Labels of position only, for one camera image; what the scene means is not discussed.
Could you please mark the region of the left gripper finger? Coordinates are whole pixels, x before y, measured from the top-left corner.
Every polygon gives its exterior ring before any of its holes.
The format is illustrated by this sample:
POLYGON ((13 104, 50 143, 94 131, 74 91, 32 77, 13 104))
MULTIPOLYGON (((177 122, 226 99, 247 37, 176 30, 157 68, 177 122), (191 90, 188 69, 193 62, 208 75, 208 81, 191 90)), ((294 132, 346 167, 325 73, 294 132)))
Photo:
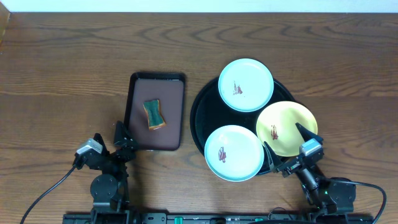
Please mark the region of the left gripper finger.
POLYGON ((106 145, 103 141, 102 136, 100 135, 100 133, 95 133, 94 138, 93 138, 96 142, 98 142, 101 146, 102 146, 102 151, 101 154, 103 156, 108 156, 109 155, 109 151, 106 148, 106 145))
POLYGON ((116 123, 114 145, 121 148, 138 149, 137 141, 133 139, 122 121, 116 123))

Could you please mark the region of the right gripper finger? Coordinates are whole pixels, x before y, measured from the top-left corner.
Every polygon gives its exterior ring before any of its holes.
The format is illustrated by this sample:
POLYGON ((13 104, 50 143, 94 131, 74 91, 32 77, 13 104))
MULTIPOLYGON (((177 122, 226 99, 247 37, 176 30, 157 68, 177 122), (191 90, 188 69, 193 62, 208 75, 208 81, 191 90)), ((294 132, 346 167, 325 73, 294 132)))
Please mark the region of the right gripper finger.
POLYGON ((268 163, 270 171, 279 172, 279 167, 282 165, 282 161, 278 155, 271 149, 270 145, 264 141, 264 148, 267 153, 268 163))
POLYGON ((318 141, 320 144, 323 143, 323 138, 321 136, 309 131, 307 128, 302 126, 300 123, 296 123, 295 125, 296 125, 296 128, 298 129, 301 137, 303 138, 304 142, 314 139, 314 140, 318 141))

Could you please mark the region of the green and orange sponge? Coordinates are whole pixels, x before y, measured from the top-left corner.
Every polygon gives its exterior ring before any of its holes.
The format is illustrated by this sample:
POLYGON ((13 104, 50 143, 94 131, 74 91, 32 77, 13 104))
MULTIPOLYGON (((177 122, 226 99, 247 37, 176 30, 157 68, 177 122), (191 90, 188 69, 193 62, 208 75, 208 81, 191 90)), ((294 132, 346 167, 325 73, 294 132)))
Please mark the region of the green and orange sponge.
POLYGON ((148 128, 155 130, 166 126, 164 117, 160 109, 160 100, 143 102, 144 111, 147 116, 148 128))

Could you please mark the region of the light blue plate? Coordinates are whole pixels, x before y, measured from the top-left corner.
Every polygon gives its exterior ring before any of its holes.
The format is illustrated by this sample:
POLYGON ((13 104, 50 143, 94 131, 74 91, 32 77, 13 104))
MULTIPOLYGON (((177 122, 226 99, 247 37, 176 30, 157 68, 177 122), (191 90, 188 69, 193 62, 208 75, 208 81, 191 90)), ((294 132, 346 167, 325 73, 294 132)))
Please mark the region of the light blue plate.
POLYGON ((221 99, 231 109, 253 112, 264 107, 274 92, 274 79, 261 62, 241 58, 227 64, 218 79, 221 99))
POLYGON ((254 177, 264 163, 264 149, 258 137, 237 125, 213 131, 205 143, 204 157, 210 170, 221 179, 243 182, 254 177))

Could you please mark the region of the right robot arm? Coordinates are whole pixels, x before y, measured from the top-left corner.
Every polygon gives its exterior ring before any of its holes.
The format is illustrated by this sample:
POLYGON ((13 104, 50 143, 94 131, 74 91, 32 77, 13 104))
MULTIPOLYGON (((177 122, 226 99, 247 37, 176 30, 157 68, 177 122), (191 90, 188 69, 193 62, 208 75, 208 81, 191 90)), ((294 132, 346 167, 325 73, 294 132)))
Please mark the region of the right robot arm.
POLYGON ((322 216, 351 213, 354 210, 356 186, 346 178, 326 178, 317 166, 317 162, 324 156, 323 138, 300 123, 295 125, 304 139, 298 155, 283 162, 268 143, 264 144, 270 170, 281 172, 283 177, 292 174, 298 177, 309 204, 317 207, 316 212, 308 214, 311 222, 316 222, 322 216))

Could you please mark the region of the yellow plate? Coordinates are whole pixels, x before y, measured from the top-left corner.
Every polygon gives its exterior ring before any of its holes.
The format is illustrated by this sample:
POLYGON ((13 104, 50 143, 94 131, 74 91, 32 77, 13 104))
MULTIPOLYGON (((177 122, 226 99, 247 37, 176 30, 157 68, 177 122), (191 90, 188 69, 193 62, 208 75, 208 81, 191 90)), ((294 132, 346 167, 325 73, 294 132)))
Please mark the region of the yellow plate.
POLYGON ((312 112, 293 101, 279 101, 266 107, 256 122, 256 134, 266 142, 276 155, 292 157, 299 154, 304 143, 296 124, 317 133, 318 125, 312 112))

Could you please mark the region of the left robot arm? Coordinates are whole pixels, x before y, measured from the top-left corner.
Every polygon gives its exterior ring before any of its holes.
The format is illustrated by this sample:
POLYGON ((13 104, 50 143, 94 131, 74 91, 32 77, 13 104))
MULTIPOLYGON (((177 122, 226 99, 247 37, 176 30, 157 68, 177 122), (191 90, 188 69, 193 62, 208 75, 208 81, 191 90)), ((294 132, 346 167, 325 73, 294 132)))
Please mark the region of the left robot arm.
POLYGON ((73 164, 77 169, 88 166, 101 171, 90 186, 93 197, 91 223, 137 224, 141 222, 141 216, 129 205, 126 164, 136 158, 138 143, 121 121, 116 123, 114 145, 117 149, 110 153, 101 135, 96 133, 76 151, 73 164))

